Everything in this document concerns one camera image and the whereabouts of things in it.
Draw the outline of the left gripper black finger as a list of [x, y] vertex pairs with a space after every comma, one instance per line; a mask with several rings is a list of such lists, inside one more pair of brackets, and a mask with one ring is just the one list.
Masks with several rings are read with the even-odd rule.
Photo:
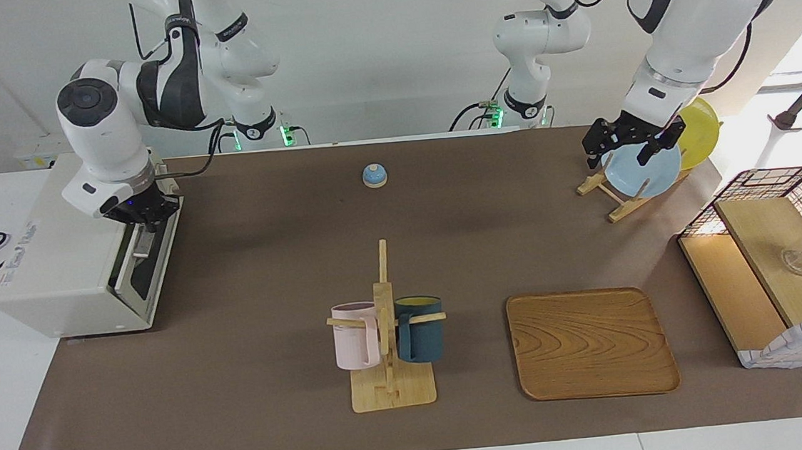
[[597, 122], [590, 125], [582, 139], [582, 148], [588, 159], [588, 167], [593, 170], [606, 153], [609, 139], [609, 122]]
[[638, 154], [638, 163], [645, 166], [651, 157], [660, 152], [660, 150], [670, 150], [676, 143], [678, 143], [681, 134], [685, 131], [684, 124], [670, 125], [666, 127], [657, 137], [649, 138], [644, 144], [643, 149]]

